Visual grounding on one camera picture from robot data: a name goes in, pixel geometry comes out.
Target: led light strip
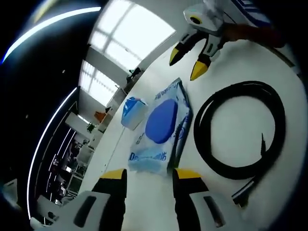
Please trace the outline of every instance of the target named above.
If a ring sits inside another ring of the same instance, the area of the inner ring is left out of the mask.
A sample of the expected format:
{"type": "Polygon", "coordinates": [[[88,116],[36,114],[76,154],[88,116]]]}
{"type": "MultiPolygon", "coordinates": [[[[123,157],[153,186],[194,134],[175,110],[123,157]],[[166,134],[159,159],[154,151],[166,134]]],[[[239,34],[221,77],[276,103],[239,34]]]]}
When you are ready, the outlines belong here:
{"type": "Polygon", "coordinates": [[[51,177],[51,173],[49,174],[49,177],[48,177],[48,180],[47,180],[46,192],[47,192],[47,189],[48,189],[50,177],[51,177]]]}
{"type": "MultiPolygon", "coordinates": [[[[47,144],[47,146],[46,146],[46,148],[45,148],[44,155],[43,155],[42,159],[44,159],[45,154],[46,154],[46,151],[47,151],[47,149],[48,149],[48,147],[49,147],[49,145],[50,145],[50,142],[51,142],[51,140],[53,139],[53,136],[55,135],[55,133],[57,132],[57,130],[58,130],[60,124],[62,124],[62,121],[64,120],[64,118],[66,118],[67,113],[69,113],[69,112],[71,111],[72,107],[73,107],[75,104],[76,104],[76,109],[78,110],[78,108],[77,108],[77,102],[74,102],[73,105],[67,110],[67,112],[65,113],[65,115],[62,117],[62,119],[61,119],[60,123],[58,124],[56,130],[53,132],[53,135],[52,135],[52,137],[50,138],[50,140],[49,140],[49,142],[48,142],[48,144],[47,144]]],[[[38,182],[39,172],[40,172],[41,167],[42,167],[42,162],[40,163],[39,168],[38,168],[38,174],[37,174],[37,178],[36,178],[36,181],[35,181],[36,184],[35,184],[35,187],[34,187],[34,193],[36,192],[36,189],[37,189],[37,182],[38,182]]]]}
{"type": "Polygon", "coordinates": [[[99,11],[101,8],[100,7],[90,7],[90,8],[85,8],[85,9],[79,9],[79,10],[75,10],[75,11],[70,11],[70,12],[66,12],[60,15],[57,15],[55,17],[52,17],[50,19],[47,19],[46,21],[36,25],[35,27],[31,28],[30,30],[28,30],[26,33],[24,33],[18,40],[16,40],[12,46],[8,49],[8,51],[6,52],[2,63],[6,60],[6,58],[17,48],[19,47],[24,41],[26,41],[28,38],[30,38],[32,35],[34,35],[35,33],[37,33],[38,31],[40,31],[41,29],[55,23],[58,22],[62,19],[71,17],[71,16],[75,16],[78,14],[82,14],[82,13],[89,13],[89,12],[97,12],[99,11]]]}
{"type": "Polygon", "coordinates": [[[60,146],[60,148],[59,148],[58,153],[57,153],[56,155],[54,155],[54,157],[53,157],[53,159],[52,159],[52,162],[51,162],[51,164],[50,164],[50,166],[49,166],[48,171],[50,171],[50,169],[51,169],[51,167],[52,167],[52,164],[53,164],[54,158],[55,158],[57,155],[59,155],[59,152],[60,152],[60,150],[61,150],[61,148],[62,148],[62,146],[63,146],[63,144],[64,144],[64,142],[65,142],[65,140],[66,140],[66,138],[67,138],[67,136],[68,136],[68,134],[69,134],[69,132],[70,132],[71,130],[72,130],[72,129],[70,128],[70,129],[69,129],[69,131],[68,131],[68,133],[66,134],[66,136],[65,136],[64,140],[62,141],[62,144],[61,144],[61,146],[60,146]]]}
{"type": "Polygon", "coordinates": [[[63,102],[60,104],[60,106],[58,107],[58,109],[54,112],[54,114],[52,115],[50,121],[48,122],[45,130],[43,131],[43,134],[38,142],[38,145],[34,151],[34,155],[33,155],[33,158],[32,158],[32,162],[31,162],[31,165],[30,165],[30,170],[29,170],[29,176],[28,176],[28,182],[27,182],[27,210],[28,210],[28,216],[29,216],[29,219],[31,219],[31,216],[30,216],[30,205],[29,205],[29,188],[30,188],[30,178],[31,178],[31,173],[32,173],[32,168],[33,168],[33,164],[34,164],[34,160],[35,160],[35,157],[38,153],[38,150],[39,150],[39,146],[50,126],[50,124],[52,123],[52,121],[54,120],[54,118],[56,117],[56,115],[59,113],[59,111],[61,110],[61,108],[64,106],[64,104],[66,103],[66,101],[74,94],[74,92],[77,90],[77,88],[74,88],[72,90],[71,93],[69,93],[69,95],[63,100],[63,102]]]}
{"type": "Polygon", "coordinates": [[[71,143],[71,141],[72,141],[73,137],[75,136],[75,134],[76,134],[76,132],[74,132],[74,134],[73,134],[73,136],[72,136],[71,140],[69,141],[69,143],[68,143],[68,145],[67,145],[67,147],[66,147],[66,149],[65,149],[65,151],[64,151],[64,153],[63,153],[62,158],[65,156],[65,153],[66,153],[66,151],[67,151],[67,149],[68,149],[68,146],[70,145],[70,143],[71,143]]]}
{"type": "Polygon", "coordinates": [[[84,122],[86,122],[87,124],[89,124],[90,122],[89,121],[87,121],[84,117],[82,117],[81,115],[77,115],[80,119],[82,119],[84,122]]]}

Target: white table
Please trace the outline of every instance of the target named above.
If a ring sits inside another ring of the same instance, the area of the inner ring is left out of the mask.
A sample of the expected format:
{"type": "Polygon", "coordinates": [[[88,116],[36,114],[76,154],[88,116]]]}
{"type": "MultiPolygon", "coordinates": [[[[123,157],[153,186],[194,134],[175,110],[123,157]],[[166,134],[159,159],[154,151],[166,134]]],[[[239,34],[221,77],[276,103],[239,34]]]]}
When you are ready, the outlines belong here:
{"type": "MultiPolygon", "coordinates": [[[[275,166],[250,195],[248,207],[242,211],[244,219],[257,227],[266,228],[283,209],[301,171],[307,140],[307,105],[303,85],[283,61],[249,41],[227,43],[208,72],[190,82],[189,76],[203,43],[199,42],[172,67],[168,65],[172,48],[167,50],[145,71],[127,97],[136,96],[151,102],[155,94],[180,77],[196,114],[208,97],[230,84],[258,80],[273,86],[285,107],[285,143],[275,166]]],[[[129,148],[135,132],[121,126],[122,110],[123,105],[96,148],[79,193],[91,190],[105,171],[128,169],[129,148]]],[[[274,134],[274,121],[265,105],[249,97],[229,100],[216,111],[212,120],[213,154],[220,161],[235,167],[253,163],[260,158],[261,133],[269,147],[274,134]]],[[[230,200],[231,195],[249,181],[230,180],[215,173],[195,147],[193,126],[180,167],[199,172],[211,191],[221,193],[230,200]]],[[[177,231],[174,204],[171,178],[130,172],[128,169],[127,209],[122,230],[177,231]]]]}

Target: wall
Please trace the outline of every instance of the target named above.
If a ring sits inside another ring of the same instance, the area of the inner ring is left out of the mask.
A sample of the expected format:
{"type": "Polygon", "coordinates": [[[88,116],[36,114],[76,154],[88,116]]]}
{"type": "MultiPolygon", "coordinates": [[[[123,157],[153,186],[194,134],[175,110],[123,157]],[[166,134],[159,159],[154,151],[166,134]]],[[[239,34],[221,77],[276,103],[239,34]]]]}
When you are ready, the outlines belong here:
{"type": "Polygon", "coordinates": [[[105,107],[84,90],[80,89],[78,113],[87,121],[99,124],[99,121],[94,116],[96,111],[105,112],[105,107]]]}
{"type": "Polygon", "coordinates": [[[111,101],[108,103],[108,106],[111,107],[111,110],[109,110],[108,114],[114,116],[125,97],[126,94],[123,92],[123,90],[118,89],[111,101]]]}
{"type": "Polygon", "coordinates": [[[66,119],[65,123],[71,127],[74,131],[77,133],[83,135],[87,139],[92,138],[92,134],[87,131],[88,124],[84,122],[82,119],[80,119],[77,115],[74,113],[70,113],[68,118],[66,119]]]}

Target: coiled black cable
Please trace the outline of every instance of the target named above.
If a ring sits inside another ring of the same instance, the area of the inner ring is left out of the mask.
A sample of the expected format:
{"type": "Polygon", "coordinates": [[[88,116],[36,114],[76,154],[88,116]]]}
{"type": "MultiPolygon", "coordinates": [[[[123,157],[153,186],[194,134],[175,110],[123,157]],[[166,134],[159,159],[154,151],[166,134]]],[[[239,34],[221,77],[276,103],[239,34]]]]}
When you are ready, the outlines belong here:
{"type": "Polygon", "coordinates": [[[219,90],[207,99],[196,115],[193,135],[199,154],[216,173],[233,180],[253,177],[250,182],[232,196],[234,202],[240,204],[278,158],[283,147],[285,130],[284,107],[278,93],[263,82],[246,81],[219,90]],[[251,96],[259,99],[268,107],[275,121],[275,134],[271,146],[266,151],[265,142],[262,139],[261,159],[244,167],[228,166],[218,161],[211,152],[211,120],[213,114],[226,100],[237,96],[251,96]]]}

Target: yellow finger tip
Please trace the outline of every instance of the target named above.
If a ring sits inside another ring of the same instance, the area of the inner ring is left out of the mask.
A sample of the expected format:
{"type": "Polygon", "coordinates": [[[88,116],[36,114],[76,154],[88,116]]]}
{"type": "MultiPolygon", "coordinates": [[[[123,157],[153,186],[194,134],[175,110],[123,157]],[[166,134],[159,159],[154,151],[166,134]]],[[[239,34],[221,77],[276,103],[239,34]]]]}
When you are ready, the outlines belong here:
{"type": "Polygon", "coordinates": [[[171,55],[170,55],[170,61],[169,61],[169,64],[171,64],[172,60],[174,59],[174,57],[177,55],[177,53],[179,52],[178,49],[174,48],[171,52],[171,55]]]}
{"type": "Polygon", "coordinates": [[[190,169],[176,168],[179,179],[201,178],[201,175],[190,169]]]}
{"type": "Polygon", "coordinates": [[[200,61],[197,61],[192,69],[192,74],[191,74],[191,81],[197,79],[201,75],[203,75],[205,72],[207,72],[208,66],[200,61]]]}
{"type": "Polygon", "coordinates": [[[122,179],[122,173],[124,171],[124,168],[118,169],[118,170],[114,170],[114,171],[108,171],[105,172],[101,178],[105,178],[105,179],[122,179]]]}

